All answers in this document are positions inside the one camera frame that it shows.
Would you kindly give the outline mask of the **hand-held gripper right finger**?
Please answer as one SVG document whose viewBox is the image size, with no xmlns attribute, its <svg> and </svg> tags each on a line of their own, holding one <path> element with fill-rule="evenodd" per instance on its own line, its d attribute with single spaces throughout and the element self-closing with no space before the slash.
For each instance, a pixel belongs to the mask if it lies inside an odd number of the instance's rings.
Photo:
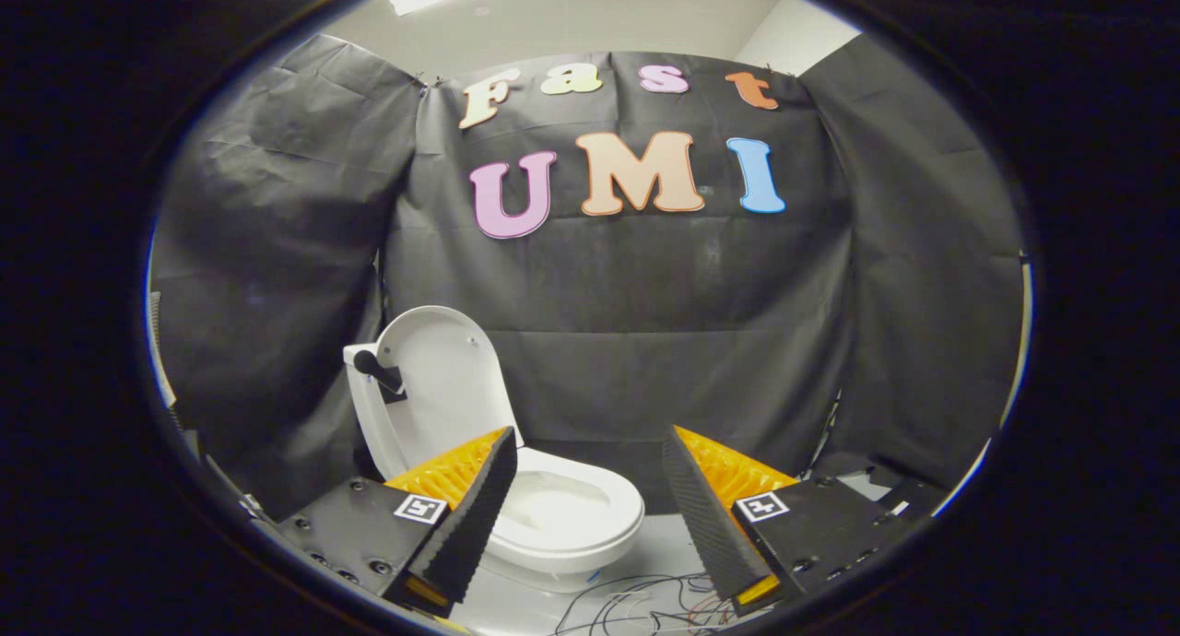
<svg viewBox="0 0 1180 636">
<path fill-rule="evenodd" d="M 663 442 L 678 513 L 717 598 L 746 616 L 850 581 L 902 542 L 911 501 L 801 480 L 674 426 Z"/>
</svg>

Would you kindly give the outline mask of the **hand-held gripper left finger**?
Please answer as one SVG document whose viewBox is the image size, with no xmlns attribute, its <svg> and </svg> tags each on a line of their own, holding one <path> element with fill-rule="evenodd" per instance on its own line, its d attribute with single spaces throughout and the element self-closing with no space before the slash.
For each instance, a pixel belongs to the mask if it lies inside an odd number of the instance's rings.
<svg viewBox="0 0 1180 636">
<path fill-rule="evenodd" d="M 517 467 L 514 428 L 502 426 L 395 479 L 341 481 L 277 531 L 367 594 L 448 618 L 466 598 Z"/>
</svg>

